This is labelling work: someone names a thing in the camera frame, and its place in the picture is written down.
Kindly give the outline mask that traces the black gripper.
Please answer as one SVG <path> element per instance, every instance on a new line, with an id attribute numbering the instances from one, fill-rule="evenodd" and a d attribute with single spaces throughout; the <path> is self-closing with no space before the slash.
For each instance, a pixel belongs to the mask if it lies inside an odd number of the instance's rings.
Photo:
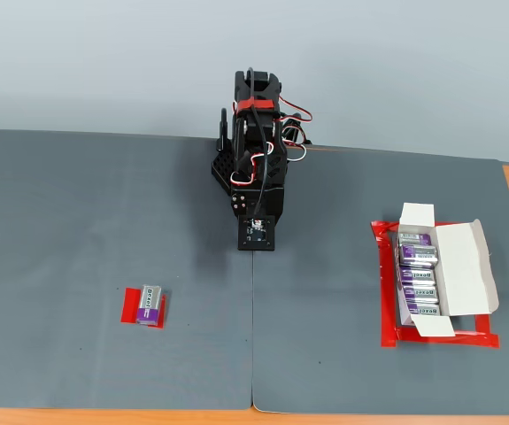
<path id="1" fill-rule="evenodd" d="M 261 184 L 254 182 L 248 186 L 230 186 L 231 208 L 236 217 L 273 216 L 278 221 L 283 212 L 284 187 L 281 185 L 267 186 L 260 193 Z"/>

